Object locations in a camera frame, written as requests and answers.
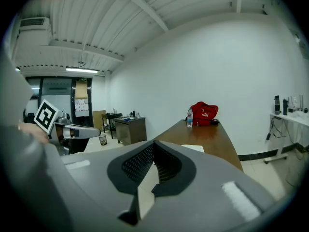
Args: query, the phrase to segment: papers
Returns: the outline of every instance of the papers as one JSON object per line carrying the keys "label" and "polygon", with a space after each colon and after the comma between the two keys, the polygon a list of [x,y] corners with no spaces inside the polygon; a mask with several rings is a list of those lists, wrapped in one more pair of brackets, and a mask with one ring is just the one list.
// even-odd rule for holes
{"label": "papers", "polygon": [[182,146],[204,153],[204,148],[201,145],[182,145]]}
{"label": "papers", "polygon": [[75,100],[75,116],[89,116],[89,104],[88,99]]}

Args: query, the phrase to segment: gray cabinet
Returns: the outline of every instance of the gray cabinet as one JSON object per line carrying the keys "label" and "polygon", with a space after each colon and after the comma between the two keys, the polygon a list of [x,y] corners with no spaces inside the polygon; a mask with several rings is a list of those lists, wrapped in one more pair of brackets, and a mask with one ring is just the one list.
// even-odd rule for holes
{"label": "gray cabinet", "polygon": [[145,118],[143,117],[130,121],[116,118],[115,126],[119,143],[130,145],[147,140]]}

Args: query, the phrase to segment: red duffel bag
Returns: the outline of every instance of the red duffel bag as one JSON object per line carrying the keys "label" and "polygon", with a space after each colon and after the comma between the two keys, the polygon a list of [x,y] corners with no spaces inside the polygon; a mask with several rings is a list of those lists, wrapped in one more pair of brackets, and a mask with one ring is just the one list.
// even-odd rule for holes
{"label": "red duffel bag", "polygon": [[218,106],[207,105],[204,102],[198,102],[190,107],[193,112],[193,125],[207,126],[216,117]]}

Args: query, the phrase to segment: corrugated metal ceiling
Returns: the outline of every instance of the corrugated metal ceiling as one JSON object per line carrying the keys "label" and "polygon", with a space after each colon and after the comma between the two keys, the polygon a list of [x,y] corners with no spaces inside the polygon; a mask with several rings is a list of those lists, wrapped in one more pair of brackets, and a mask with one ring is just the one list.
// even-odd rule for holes
{"label": "corrugated metal ceiling", "polygon": [[[142,0],[168,29],[217,13],[233,12],[232,0]],[[272,0],[242,0],[241,12],[263,13]],[[48,17],[53,40],[85,44],[125,57],[164,33],[161,26],[132,0],[30,0],[22,18]],[[80,66],[81,51],[67,48],[18,49],[16,65],[21,71],[38,67]],[[113,71],[121,62],[84,52],[85,68]]]}

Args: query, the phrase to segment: ceiling light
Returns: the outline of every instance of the ceiling light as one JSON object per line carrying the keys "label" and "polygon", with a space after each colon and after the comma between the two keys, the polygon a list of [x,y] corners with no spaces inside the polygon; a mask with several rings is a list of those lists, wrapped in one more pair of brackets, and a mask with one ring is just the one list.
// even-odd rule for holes
{"label": "ceiling light", "polygon": [[93,73],[93,74],[98,73],[98,71],[96,71],[96,70],[81,69],[81,68],[68,68],[68,67],[66,67],[66,71],[69,71],[69,72],[87,72],[87,73]]}

